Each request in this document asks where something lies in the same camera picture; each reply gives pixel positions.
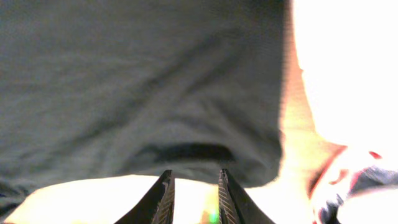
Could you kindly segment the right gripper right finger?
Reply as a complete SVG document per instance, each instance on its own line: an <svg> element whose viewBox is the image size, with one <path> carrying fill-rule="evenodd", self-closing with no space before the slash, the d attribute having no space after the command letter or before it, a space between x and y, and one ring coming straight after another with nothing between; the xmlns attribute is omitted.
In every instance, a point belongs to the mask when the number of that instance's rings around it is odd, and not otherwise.
<svg viewBox="0 0 398 224"><path fill-rule="evenodd" d="M218 207L219 224L275 224L226 169L220 170Z"/></svg>

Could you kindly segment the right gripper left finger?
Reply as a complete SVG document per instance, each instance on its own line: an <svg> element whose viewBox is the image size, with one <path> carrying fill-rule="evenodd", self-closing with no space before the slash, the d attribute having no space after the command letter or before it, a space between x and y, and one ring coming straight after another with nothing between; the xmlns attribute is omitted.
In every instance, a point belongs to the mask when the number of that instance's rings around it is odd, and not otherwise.
<svg viewBox="0 0 398 224"><path fill-rule="evenodd" d="M115 224L172 224L175 204L175 177L166 170L137 205Z"/></svg>

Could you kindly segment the black t-shirt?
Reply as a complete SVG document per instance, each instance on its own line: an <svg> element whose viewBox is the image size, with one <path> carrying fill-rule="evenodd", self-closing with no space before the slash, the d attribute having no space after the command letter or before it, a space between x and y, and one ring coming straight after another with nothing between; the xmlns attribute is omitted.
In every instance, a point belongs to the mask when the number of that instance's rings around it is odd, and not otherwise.
<svg viewBox="0 0 398 224"><path fill-rule="evenodd" d="M273 180L284 6L2 1L1 217L73 180Z"/></svg>

